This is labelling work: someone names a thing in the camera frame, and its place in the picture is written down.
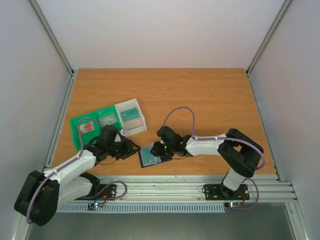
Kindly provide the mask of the dark blue card holder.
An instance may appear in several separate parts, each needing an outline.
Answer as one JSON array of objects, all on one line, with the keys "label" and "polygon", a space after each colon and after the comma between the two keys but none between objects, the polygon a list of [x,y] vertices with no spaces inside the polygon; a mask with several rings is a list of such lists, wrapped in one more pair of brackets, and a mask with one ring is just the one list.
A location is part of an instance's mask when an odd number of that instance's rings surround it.
[{"label": "dark blue card holder", "polygon": [[158,165],[161,163],[165,163],[171,161],[172,157],[167,156],[154,156],[151,154],[151,149],[153,144],[143,147],[138,151],[138,157],[141,168],[146,168],[154,165]]}]

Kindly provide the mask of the teal VIP card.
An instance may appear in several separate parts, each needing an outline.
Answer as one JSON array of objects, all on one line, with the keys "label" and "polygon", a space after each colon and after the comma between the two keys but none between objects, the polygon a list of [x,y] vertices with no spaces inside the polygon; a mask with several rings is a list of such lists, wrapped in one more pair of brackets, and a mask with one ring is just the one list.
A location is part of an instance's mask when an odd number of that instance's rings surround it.
[{"label": "teal VIP card", "polygon": [[151,150],[150,147],[144,147],[140,151],[142,165],[144,167],[156,165],[161,161],[161,159],[159,157],[152,155],[150,153],[150,150]]}]

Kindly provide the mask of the grey card in tray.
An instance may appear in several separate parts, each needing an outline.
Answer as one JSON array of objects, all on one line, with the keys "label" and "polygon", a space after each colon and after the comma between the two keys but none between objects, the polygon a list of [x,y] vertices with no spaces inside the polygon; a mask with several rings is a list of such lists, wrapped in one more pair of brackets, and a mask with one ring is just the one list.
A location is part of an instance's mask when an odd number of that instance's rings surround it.
[{"label": "grey card in tray", "polygon": [[101,117],[99,118],[99,123],[103,126],[106,126],[106,125],[113,125],[113,124],[116,124],[118,122],[115,114],[111,114],[111,115],[107,115],[107,116],[104,116],[104,117]]}]

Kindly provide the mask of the teal card in white tray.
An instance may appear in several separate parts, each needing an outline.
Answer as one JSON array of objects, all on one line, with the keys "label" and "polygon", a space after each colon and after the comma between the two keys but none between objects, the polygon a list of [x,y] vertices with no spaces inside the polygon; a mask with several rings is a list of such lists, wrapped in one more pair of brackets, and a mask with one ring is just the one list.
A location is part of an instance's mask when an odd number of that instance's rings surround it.
[{"label": "teal card in white tray", "polygon": [[126,109],[121,112],[121,117],[124,122],[138,119],[140,117],[139,110],[136,107]]}]

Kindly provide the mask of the red white card in tray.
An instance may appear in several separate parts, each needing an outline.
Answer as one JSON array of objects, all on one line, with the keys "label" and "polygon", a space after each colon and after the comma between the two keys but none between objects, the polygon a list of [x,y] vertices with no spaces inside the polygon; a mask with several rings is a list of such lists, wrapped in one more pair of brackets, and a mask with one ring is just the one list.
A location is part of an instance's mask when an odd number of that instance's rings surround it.
[{"label": "red white card in tray", "polygon": [[79,125],[79,132],[80,134],[86,134],[93,132],[95,130],[94,123],[92,121],[86,122],[86,123],[81,123]]}]

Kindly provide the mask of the white plastic tray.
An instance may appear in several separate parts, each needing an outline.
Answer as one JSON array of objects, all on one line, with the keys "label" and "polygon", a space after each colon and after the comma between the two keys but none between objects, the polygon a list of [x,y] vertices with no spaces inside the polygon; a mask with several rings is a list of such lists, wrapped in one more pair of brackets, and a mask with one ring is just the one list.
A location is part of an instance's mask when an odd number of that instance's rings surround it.
[{"label": "white plastic tray", "polygon": [[[145,132],[148,129],[145,121],[145,117],[141,111],[140,105],[136,98],[117,103],[114,106],[122,127],[122,130],[120,132],[124,136],[129,137],[141,132]],[[123,121],[121,112],[131,108],[137,108],[139,111],[140,117],[137,119],[129,120],[129,121]]]}]

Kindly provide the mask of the green plastic tray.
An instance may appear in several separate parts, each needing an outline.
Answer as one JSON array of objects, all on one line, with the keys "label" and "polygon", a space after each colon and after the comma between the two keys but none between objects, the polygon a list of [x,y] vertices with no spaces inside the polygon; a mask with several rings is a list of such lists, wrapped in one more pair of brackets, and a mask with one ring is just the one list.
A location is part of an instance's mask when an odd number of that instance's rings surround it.
[{"label": "green plastic tray", "polygon": [[83,144],[86,145],[91,139],[100,135],[101,125],[110,125],[119,131],[123,128],[114,105],[73,117],[69,123],[72,140],[77,151],[81,150],[79,133]]}]

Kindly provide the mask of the left small circuit board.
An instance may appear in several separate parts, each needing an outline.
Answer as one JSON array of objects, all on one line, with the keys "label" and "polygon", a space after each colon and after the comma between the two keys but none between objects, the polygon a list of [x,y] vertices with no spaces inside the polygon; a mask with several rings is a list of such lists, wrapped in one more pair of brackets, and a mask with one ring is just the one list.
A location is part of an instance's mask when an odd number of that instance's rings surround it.
[{"label": "left small circuit board", "polygon": [[88,211],[96,211],[100,208],[102,208],[104,204],[102,202],[95,202],[95,203],[89,203],[87,205],[87,210]]}]

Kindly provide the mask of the small circuit board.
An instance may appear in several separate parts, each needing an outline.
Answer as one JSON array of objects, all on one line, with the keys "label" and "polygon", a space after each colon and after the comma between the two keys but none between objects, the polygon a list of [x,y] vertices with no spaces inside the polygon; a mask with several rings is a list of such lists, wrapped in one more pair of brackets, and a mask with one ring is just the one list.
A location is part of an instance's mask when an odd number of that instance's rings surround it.
[{"label": "small circuit board", "polygon": [[243,204],[241,202],[234,202],[234,201],[231,201],[231,202],[226,202],[224,204],[224,207],[226,209],[237,209],[237,208],[240,208]]},{"label": "small circuit board", "polygon": [[87,210],[88,211],[96,211],[100,208],[102,208],[104,204],[102,202],[95,202],[95,203],[89,203],[87,205]]}]

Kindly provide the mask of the right small circuit board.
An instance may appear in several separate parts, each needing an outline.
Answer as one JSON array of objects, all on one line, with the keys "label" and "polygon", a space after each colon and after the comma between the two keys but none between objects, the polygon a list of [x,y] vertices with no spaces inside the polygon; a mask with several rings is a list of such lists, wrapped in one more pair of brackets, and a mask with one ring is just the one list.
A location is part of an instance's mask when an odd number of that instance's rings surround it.
[{"label": "right small circuit board", "polygon": [[241,202],[234,202],[234,201],[231,201],[231,202],[226,202],[224,204],[224,207],[226,209],[237,209],[237,208],[240,208],[243,204]]}]

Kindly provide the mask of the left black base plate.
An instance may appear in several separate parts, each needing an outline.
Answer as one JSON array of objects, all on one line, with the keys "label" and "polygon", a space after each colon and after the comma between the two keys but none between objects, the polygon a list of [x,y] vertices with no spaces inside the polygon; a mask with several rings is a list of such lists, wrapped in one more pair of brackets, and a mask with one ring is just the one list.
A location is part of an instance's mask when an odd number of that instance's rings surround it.
[{"label": "left black base plate", "polygon": [[84,200],[97,200],[105,199],[106,196],[109,198],[114,198],[117,193],[116,184],[100,184],[95,190],[92,190],[88,195],[76,198],[77,201]]}]

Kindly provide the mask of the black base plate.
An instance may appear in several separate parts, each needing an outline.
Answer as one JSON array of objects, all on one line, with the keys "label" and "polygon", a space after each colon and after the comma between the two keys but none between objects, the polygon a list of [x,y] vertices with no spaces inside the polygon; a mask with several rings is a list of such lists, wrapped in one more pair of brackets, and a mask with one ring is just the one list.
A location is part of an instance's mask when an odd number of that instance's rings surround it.
[{"label": "black base plate", "polygon": [[207,201],[246,201],[250,199],[248,186],[246,184],[241,184],[235,191],[228,189],[222,184],[205,184],[201,191]]},{"label": "black base plate", "polygon": [[100,184],[95,190],[92,190],[88,195],[76,198],[77,201],[84,200],[97,200],[105,199],[106,196],[109,198],[114,198],[117,193],[116,184]]}]

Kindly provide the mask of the aluminium front rail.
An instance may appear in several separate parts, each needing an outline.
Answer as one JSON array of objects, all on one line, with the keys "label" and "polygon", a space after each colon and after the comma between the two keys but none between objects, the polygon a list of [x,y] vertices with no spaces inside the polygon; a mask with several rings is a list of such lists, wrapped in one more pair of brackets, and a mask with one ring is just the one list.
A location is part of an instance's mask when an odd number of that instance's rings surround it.
[{"label": "aluminium front rail", "polygon": [[[102,184],[116,184],[116,196],[120,197],[127,185],[127,192],[119,202],[128,203],[203,203],[202,188],[206,184],[220,184],[223,175],[99,175]],[[252,203],[296,203],[292,183],[281,182],[275,174],[258,174],[246,180]]]}]

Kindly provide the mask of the left aluminium frame post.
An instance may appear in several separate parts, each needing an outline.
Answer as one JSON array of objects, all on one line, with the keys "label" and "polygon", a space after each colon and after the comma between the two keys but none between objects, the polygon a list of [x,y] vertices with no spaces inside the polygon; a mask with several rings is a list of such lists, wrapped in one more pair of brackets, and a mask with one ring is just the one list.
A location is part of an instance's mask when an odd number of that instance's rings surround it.
[{"label": "left aluminium frame post", "polygon": [[37,16],[41,26],[43,27],[46,35],[48,36],[50,42],[52,43],[54,49],[56,50],[59,58],[62,60],[62,63],[64,65],[64,67],[66,68],[67,72],[69,73],[70,76],[73,75],[74,70],[71,67],[70,62],[68,61],[61,45],[59,44],[49,22],[47,21],[39,3],[37,0],[28,0],[31,8],[33,9],[35,15]]}]

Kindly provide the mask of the right aluminium frame post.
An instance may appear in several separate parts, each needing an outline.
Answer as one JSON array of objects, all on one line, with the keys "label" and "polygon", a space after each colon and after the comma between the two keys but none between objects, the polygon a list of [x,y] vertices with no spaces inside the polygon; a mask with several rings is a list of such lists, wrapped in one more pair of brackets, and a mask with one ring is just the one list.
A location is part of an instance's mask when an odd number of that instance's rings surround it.
[{"label": "right aluminium frame post", "polygon": [[253,59],[251,60],[248,68],[246,69],[246,75],[249,78],[252,71],[256,67],[258,61],[260,60],[262,54],[264,53],[265,49],[267,48],[269,42],[271,41],[273,35],[275,34],[276,30],[280,26],[283,18],[285,17],[287,11],[289,10],[290,6],[292,5],[293,0],[284,0],[281,4],[275,18],[273,19],[269,29],[267,30],[261,44],[259,45]]}]

